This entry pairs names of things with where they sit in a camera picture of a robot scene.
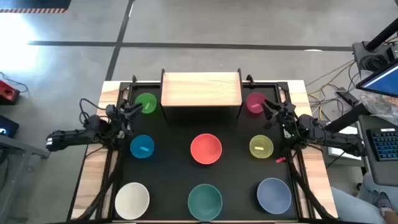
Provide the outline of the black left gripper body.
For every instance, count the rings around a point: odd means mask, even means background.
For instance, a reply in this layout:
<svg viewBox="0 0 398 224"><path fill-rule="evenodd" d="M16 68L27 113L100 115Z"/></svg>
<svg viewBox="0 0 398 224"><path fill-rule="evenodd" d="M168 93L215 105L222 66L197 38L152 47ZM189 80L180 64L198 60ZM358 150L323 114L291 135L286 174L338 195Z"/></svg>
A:
<svg viewBox="0 0 398 224"><path fill-rule="evenodd" d="M115 107L115 105L107 105L105 113L109 118L109 134L119 134L125 129L125 120L123 114Z"/></svg>

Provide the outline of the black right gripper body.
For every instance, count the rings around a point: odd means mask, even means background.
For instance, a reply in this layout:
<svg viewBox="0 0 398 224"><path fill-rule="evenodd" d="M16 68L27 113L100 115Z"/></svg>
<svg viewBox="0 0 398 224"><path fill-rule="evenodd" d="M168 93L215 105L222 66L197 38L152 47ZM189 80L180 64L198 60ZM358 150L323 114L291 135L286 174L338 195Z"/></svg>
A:
<svg viewBox="0 0 398 224"><path fill-rule="evenodd" d="M284 102L277 104L275 110L277 121L282 125L284 130L293 137L299 137L295 105L290 102Z"/></svg>

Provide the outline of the small green translucent bowl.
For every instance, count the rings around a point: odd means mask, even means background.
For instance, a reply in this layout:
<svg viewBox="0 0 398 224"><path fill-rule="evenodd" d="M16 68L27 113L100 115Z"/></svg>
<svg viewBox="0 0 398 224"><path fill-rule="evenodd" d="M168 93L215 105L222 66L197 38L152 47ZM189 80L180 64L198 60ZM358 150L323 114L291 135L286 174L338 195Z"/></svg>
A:
<svg viewBox="0 0 398 224"><path fill-rule="evenodd" d="M157 107L157 98L152 93L142 93L135 99L135 104L142 104L142 113L151 114Z"/></svg>

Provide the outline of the small cyan translucent bowl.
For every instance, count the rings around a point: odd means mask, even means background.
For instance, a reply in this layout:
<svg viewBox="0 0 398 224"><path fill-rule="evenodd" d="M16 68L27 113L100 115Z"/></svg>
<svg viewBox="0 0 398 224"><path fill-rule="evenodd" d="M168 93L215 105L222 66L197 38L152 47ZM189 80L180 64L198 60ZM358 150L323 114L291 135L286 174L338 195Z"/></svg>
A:
<svg viewBox="0 0 398 224"><path fill-rule="evenodd" d="M131 154L138 159L145 159L154 152L154 141L148 135L136 136L130 143Z"/></svg>

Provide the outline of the small yellow translucent bowl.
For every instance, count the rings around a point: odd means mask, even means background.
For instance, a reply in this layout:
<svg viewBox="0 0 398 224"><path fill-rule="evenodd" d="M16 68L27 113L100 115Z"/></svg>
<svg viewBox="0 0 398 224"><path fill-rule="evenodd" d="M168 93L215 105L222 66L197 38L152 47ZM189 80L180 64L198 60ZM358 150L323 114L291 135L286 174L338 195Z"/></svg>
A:
<svg viewBox="0 0 398 224"><path fill-rule="evenodd" d="M250 153L258 159L266 159L274 152L274 144L265 135L256 135L249 142Z"/></svg>

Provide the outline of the large red bowl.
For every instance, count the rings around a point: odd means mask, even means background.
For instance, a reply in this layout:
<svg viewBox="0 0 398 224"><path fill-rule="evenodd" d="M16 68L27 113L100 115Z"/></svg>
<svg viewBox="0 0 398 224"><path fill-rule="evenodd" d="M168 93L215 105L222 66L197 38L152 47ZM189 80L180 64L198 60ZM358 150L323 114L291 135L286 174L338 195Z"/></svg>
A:
<svg viewBox="0 0 398 224"><path fill-rule="evenodd" d="M198 163L210 165L221 157L222 144L215 135L208 133L199 134L190 145L190 153Z"/></svg>

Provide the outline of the large blue bowl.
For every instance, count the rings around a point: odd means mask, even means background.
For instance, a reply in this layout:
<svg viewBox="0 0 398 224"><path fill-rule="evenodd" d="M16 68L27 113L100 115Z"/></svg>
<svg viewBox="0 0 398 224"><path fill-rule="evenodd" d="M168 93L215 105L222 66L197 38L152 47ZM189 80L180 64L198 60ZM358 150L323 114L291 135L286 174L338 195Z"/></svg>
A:
<svg viewBox="0 0 398 224"><path fill-rule="evenodd" d="M285 182L270 177L260 182L256 197L259 205L268 213L285 213L292 204L292 193Z"/></svg>

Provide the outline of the large white bowl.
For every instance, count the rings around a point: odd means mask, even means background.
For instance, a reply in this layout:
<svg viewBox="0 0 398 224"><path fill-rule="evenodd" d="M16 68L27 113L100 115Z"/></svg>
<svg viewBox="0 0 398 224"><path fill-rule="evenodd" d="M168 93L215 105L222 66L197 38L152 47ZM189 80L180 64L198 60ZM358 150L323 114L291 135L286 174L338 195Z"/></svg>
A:
<svg viewBox="0 0 398 224"><path fill-rule="evenodd" d="M131 182L119 189L114 207L121 218L135 220L146 212L149 202L148 189L141 183Z"/></svg>

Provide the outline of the large teal bowl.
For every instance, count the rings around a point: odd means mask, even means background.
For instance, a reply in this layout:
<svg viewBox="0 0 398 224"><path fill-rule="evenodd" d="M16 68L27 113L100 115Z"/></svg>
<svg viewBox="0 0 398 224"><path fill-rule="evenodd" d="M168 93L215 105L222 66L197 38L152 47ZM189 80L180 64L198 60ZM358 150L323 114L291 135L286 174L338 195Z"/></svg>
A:
<svg viewBox="0 0 398 224"><path fill-rule="evenodd" d="M199 184L190 191L187 205L194 218L208 222L214 220L221 213L223 198L215 186Z"/></svg>

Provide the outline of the wooden shelf black metal legs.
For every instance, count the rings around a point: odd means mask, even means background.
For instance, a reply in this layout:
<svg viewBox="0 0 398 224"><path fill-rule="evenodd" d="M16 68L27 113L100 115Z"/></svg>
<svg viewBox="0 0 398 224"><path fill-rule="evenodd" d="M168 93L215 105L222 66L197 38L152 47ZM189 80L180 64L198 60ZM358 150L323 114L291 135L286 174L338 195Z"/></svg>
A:
<svg viewBox="0 0 398 224"><path fill-rule="evenodd" d="M166 72L162 70L159 106L166 108L236 108L238 119L243 107L241 70L235 72Z"/></svg>

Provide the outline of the small pink translucent bowl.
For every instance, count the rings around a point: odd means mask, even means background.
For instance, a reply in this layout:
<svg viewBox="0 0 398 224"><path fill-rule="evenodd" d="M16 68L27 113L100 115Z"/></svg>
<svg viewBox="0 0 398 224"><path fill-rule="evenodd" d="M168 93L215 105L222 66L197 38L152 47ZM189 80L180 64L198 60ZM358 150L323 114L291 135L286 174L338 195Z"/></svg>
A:
<svg viewBox="0 0 398 224"><path fill-rule="evenodd" d="M253 114L259 114L264 111L262 104L265 102L265 95L262 93L250 93L246 97L246 108Z"/></svg>

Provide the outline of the black table mat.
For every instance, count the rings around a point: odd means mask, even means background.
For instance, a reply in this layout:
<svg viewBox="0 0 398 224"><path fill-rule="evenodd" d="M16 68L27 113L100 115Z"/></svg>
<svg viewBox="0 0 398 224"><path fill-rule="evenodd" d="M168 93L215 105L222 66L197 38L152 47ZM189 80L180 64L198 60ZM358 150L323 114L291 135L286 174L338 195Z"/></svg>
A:
<svg viewBox="0 0 398 224"><path fill-rule="evenodd" d="M130 182L145 185L150 204L142 216L148 220L192 220L187 206L190 191L199 184L214 185L223 198L220 221L295 220L294 205L283 214L266 212L256 198L257 186L269 177L290 182L289 168L276 163L283 153L283 130L278 124L264 129L264 114L253 114L243 106L238 119L236 108L166 108L167 119L160 108L151 114L140 114L133 124L135 135L148 135L154 140L154 152L145 159L135 158L125 144L121 156L118 186ZM215 135L222 144L222 155L210 165L199 164L190 153L190 145L199 134ZM249 142L265 135L274 144L266 159L254 157Z"/></svg>

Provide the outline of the black keyboard blue backlight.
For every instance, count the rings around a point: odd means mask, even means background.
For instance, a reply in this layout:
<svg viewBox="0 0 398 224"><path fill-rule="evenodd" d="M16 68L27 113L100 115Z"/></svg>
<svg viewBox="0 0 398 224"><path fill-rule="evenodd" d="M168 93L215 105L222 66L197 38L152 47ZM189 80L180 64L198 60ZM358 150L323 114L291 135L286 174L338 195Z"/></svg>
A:
<svg viewBox="0 0 398 224"><path fill-rule="evenodd" d="M398 161L397 129L367 129L366 134L374 156L378 161Z"/></svg>

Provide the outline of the computer monitor blue screen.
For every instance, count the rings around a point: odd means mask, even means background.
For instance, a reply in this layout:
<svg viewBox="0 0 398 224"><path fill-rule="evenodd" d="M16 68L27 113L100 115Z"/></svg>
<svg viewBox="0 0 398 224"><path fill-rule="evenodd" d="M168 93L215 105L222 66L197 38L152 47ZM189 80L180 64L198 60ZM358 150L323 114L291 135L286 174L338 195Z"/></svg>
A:
<svg viewBox="0 0 398 224"><path fill-rule="evenodd" d="M356 88L398 98L398 60L374 72L359 82Z"/></svg>

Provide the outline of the person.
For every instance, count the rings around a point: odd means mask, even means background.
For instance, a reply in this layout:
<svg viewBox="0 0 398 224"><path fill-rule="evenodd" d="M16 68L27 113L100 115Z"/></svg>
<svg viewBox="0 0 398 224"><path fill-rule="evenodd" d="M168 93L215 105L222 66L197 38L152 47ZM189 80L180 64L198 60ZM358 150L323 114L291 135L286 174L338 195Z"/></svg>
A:
<svg viewBox="0 0 398 224"><path fill-rule="evenodd" d="M334 187L331 190L340 220L398 224L398 187L376 184L370 172L363 175L357 196Z"/></svg>

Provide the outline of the red box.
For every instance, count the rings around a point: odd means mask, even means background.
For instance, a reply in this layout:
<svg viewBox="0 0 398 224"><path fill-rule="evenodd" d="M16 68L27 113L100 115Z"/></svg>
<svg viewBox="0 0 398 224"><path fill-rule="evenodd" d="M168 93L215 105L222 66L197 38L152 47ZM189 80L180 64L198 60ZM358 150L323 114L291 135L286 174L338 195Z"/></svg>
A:
<svg viewBox="0 0 398 224"><path fill-rule="evenodd" d="M20 91L0 80L0 105L15 105Z"/></svg>

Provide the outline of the grey desk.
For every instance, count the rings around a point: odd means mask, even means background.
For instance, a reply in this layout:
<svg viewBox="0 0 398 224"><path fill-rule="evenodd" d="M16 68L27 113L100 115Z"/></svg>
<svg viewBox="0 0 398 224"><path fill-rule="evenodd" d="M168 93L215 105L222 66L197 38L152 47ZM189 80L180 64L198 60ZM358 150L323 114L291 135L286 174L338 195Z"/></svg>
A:
<svg viewBox="0 0 398 224"><path fill-rule="evenodd" d="M375 183L398 187L398 161L378 161L366 134L367 129L395 128L398 130L398 126L376 116L366 115L359 117L359 126L364 141L364 153L368 158L369 168Z"/></svg>

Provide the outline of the red white hazard tape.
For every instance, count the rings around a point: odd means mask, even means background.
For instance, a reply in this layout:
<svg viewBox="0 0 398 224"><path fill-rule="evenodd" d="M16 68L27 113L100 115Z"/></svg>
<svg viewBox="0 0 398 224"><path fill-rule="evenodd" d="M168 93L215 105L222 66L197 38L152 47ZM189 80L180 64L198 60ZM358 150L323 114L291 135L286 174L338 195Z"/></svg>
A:
<svg viewBox="0 0 398 224"><path fill-rule="evenodd" d="M16 14L60 14L66 12L63 8L42 8L42 9L0 9L0 13Z"/></svg>

